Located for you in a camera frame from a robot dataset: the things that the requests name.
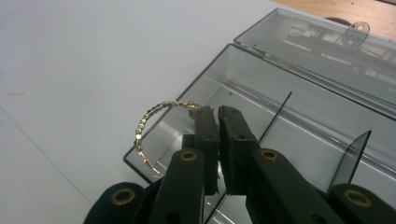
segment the white surface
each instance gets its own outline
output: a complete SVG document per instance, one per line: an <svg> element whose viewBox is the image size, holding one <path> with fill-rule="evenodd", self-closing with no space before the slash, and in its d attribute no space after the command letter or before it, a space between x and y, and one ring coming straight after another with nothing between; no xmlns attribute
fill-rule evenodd
<svg viewBox="0 0 396 224"><path fill-rule="evenodd" d="M267 1L0 1L0 223L81 223L144 112L177 98Z"/></svg>

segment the chain link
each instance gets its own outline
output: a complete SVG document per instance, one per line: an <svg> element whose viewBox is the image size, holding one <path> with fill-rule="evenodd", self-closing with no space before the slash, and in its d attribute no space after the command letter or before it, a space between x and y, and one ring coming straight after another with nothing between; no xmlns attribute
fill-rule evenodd
<svg viewBox="0 0 396 224"><path fill-rule="evenodd" d="M139 156L143 158L143 162L150 168L153 172L155 172L158 176L155 177L163 177L163 174L154 168L154 166L149 161L149 158L143 154L143 144L142 144L142 136L143 130L145 129L147 121L154 116L156 113L160 112L166 107L174 107L174 106L183 106L190 111L196 111L201 108L200 105L192 102L192 101L164 101L162 103L157 104L156 106L152 107L140 120L139 124L137 125L136 130L134 131L136 136L134 138L134 148L139 153Z"/></svg>

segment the metal ring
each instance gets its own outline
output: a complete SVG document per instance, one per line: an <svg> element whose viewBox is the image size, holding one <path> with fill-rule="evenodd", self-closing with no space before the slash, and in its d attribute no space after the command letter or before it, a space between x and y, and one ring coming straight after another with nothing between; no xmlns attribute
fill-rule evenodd
<svg viewBox="0 0 396 224"><path fill-rule="evenodd" d="M270 150L263 150L260 155L262 155L262 157L268 161L276 161L278 158L277 154Z"/></svg>
<svg viewBox="0 0 396 224"><path fill-rule="evenodd" d="M181 153L180 158L183 161L195 161L198 158L198 155L193 151L186 151Z"/></svg>
<svg viewBox="0 0 396 224"><path fill-rule="evenodd" d="M124 205L130 203L134 199L135 193L133 189L119 189L111 195L111 202L115 205Z"/></svg>
<svg viewBox="0 0 396 224"><path fill-rule="evenodd" d="M354 190L354 189L347 189L344 191L344 196L352 203L356 204L360 207L371 207L373 202L367 195Z"/></svg>

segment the clear plastic box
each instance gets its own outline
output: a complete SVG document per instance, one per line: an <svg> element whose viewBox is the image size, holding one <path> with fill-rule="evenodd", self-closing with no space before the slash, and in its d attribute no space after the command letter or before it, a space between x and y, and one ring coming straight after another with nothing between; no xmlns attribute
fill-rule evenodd
<svg viewBox="0 0 396 224"><path fill-rule="evenodd" d="M359 46L343 42L343 34L354 34ZM300 35L305 49L295 46ZM328 41L333 35L339 37ZM396 71L396 47L366 37L278 9L228 45L179 100L210 105L215 115L220 105L237 108L261 146L282 152L317 189L327 192L334 181L352 181L396 207L396 79L391 72ZM332 56L331 48L342 53ZM352 64L341 66L352 52ZM193 133L193 126L189 113L179 108L167 110L152 126L144 143L157 169L166 172L182 135ZM125 161L148 184L157 180L134 149ZM219 194L205 197L205 223L246 223L244 199L225 199L221 172L219 177Z"/></svg>

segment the gold bracelet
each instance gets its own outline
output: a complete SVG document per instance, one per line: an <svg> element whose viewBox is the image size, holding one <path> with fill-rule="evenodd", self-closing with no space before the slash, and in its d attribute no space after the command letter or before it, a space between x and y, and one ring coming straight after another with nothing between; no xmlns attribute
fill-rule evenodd
<svg viewBox="0 0 396 224"><path fill-rule="evenodd" d="M164 109L166 107L173 107L173 106L183 106L183 107L189 109L190 111L196 111L199 108L201 108L200 105L198 105L194 102L191 102L191 101L188 101L188 102L165 101L165 102L162 102L162 103L157 104L156 106L152 107L140 120L140 123L137 125L137 128L135 130L136 136L135 136L135 140L134 140L134 148L136 148L136 151L139 153L139 156L141 156L143 158L143 162L148 166L148 168L150 168L157 175L159 175L159 176L155 175L155 177L159 177L159 178L163 177L163 174L160 171L158 171L157 169L155 169L154 166L149 161L149 158L143 154L143 144L142 144L143 129L145 128L146 123L149 120L149 118L151 118L154 114L158 113L159 111L161 111L162 109Z"/></svg>

